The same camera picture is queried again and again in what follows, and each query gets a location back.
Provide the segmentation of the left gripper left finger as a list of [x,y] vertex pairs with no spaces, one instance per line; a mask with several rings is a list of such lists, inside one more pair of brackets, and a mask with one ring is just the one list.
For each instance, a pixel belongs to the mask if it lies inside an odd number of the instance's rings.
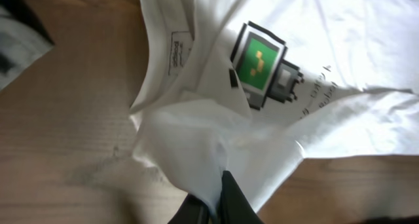
[[208,207],[193,195],[188,194],[168,224],[208,224]]

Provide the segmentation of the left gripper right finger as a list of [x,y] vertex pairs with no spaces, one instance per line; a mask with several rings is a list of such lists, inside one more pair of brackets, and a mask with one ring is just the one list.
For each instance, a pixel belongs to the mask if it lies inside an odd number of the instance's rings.
[[219,211],[222,224],[263,224],[228,170],[222,176]]

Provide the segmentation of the white t-shirt green logo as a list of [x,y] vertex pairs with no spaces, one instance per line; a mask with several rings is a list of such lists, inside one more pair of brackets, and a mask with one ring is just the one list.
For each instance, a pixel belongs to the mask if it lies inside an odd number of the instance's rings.
[[418,154],[418,0],[140,0],[134,158],[215,213],[304,159]]

